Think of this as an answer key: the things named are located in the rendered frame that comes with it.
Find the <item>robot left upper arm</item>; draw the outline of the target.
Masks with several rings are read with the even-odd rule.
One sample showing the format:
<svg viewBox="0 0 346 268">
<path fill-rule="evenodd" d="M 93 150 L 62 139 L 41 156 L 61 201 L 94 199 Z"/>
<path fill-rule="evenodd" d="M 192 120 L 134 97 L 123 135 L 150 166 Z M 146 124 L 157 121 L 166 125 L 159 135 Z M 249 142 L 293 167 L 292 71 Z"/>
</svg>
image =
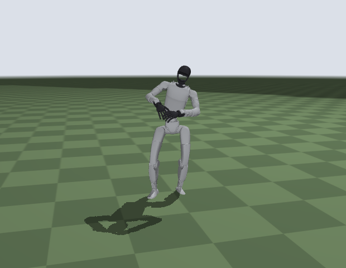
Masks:
<svg viewBox="0 0 346 268">
<path fill-rule="evenodd" d="M 198 108 L 200 110 L 197 92 L 190 89 L 189 97 L 191 99 L 191 103 L 192 103 L 193 108 Z M 194 117 L 198 116 L 199 114 L 196 114 Z"/>
</svg>

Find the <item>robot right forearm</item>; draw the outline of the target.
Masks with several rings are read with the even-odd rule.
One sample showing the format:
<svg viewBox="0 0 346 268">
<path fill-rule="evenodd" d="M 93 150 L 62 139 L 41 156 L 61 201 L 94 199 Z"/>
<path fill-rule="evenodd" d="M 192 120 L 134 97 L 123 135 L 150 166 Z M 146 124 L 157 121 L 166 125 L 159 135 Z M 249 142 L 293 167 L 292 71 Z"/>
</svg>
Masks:
<svg viewBox="0 0 346 268">
<path fill-rule="evenodd" d="M 150 102 L 150 103 L 157 103 L 157 102 L 160 102 L 159 101 L 159 99 L 158 98 L 156 98 L 156 97 L 154 97 L 151 93 L 148 93 L 147 95 L 146 95 L 146 98 L 147 98 L 147 100 L 148 100 L 148 102 Z M 153 103 L 153 104 L 154 104 Z"/>
</svg>

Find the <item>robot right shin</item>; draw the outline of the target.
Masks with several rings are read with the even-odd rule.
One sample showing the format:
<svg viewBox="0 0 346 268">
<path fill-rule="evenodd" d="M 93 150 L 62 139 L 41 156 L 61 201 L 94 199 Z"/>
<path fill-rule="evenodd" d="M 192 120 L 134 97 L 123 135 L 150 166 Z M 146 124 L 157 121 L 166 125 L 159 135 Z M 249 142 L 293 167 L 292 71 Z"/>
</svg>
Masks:
<svg viewBox="0 0 346 268">
<path fill-rule="evenodd" d="M 157 191 L 158 168 L 154 169 L 153 166 L 151 166 L 149 162 L 148 172 L 149 172 L 152 190 Z"/>
</svg>

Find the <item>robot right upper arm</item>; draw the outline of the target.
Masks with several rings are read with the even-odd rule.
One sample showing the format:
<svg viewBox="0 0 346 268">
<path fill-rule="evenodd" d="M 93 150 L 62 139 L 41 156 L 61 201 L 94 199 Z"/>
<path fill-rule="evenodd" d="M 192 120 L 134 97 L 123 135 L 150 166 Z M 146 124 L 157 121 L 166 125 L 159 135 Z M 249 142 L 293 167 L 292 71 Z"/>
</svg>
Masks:
<svg viewBox="0 0 346 268">
<path fill-rule="evenodd" d="M 150 93 L 153 96 L 158 95 L 162 92 L 162 90 L 167 90 L 168 86 L 170 85 L 170 82 L 163 81 L 161 82 L 157 87 L 155 87 Z M 145 96 L 146 97 L 146 96 Z M 147 98 L 146 98 L 147 99 Z M 148 101 L 148 100 L 147 100 Z"/>
</svg>

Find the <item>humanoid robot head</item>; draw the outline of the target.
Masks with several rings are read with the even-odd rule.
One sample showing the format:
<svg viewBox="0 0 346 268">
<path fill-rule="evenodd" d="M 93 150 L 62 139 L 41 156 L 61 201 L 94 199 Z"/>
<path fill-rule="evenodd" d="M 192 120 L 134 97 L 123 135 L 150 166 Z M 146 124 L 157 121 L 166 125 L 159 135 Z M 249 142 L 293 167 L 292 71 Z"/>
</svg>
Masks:
<svg viewBox="0 0 346 268">
<path fill-rule="evenodd" d="M 179 79 L 179 74 L 186 76 L 186 80 Z M 180 88 L 185 88 L 186 86 L 182 86 L 185 84 L 185 82 L 188 80 L 189 76 L 191 74 L 191 70 L 188 66 L 181 66 L 177 72 L 177 81 L 179 84 L 176 84 Z"/>
</svg>

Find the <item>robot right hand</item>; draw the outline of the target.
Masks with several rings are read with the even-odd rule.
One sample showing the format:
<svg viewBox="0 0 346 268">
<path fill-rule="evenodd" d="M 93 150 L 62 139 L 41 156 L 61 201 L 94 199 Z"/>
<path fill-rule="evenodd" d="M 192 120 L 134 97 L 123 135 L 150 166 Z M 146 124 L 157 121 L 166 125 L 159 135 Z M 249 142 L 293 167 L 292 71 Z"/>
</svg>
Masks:
<svg viewBox="0 0 346 268">
<path fill-rule="evenodd" d="M 159 100 L 160 101 L 160 100 Z M 153 102 L 154 103 L 154 102 Z M 161 104 L 161 102 L 157 102 L 156 104 L 154 103 L 156 110 L 158 112 L 159 118 L 161 119 L 160 113 L 163 116 L 163 114 L 165 114 L 165 112 L 167 113 L 167 111 L 169 111 L 169 109 L 167 107 L 165 107 L 164 105 Z M 167 110 L 167 111 L 166 111 Z M 165 111 L 165 112 L 164 112 Z M 163 114 L 162 114 L 163 112 Z M 162 118 L 164 119 L 164 118 Z M 166 118 L 165 118 L 166 119 Z"/>
</svg>

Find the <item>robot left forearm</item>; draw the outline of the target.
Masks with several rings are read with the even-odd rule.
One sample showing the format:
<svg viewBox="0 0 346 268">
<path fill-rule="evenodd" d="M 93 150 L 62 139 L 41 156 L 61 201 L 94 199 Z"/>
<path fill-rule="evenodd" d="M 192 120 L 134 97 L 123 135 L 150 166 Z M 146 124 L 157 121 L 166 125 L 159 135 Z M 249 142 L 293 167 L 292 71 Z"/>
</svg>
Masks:
<svg viewBox="0 0 346 268">
<path fill-rule="evenodd" d="M 194 109 L 181 109 L 180 110 L 181 114 L 185 114 L 183 117 L 193 117 L 195 116 L 196 114 L 199 114 L 200 113 L 200 110 L 198 108 L 194 108 Z"/>
</svg>

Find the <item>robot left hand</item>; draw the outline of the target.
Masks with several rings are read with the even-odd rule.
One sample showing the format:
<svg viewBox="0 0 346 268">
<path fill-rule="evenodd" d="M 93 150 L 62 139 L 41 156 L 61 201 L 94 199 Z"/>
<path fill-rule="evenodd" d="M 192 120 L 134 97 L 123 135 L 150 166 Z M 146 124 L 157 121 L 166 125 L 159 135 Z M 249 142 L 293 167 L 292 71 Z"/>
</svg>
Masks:
<svg viewBox="0 0 346 268">
<path fill-rule="evenodd" d="M 178 111 L 167 111 L 167 113 L 165 113 L 162 117 L 165 119 L 166 117 L 166 120 L 167 121 L 168 119 L 168 123 L 170 120 L 174 119 L 174 118 L 177 118 L 177 117 L 183 117 L 185 114 L 181 114 L 180 110 Z M 164 117 L 165 116 L 165 117 Z"/>
</svg>

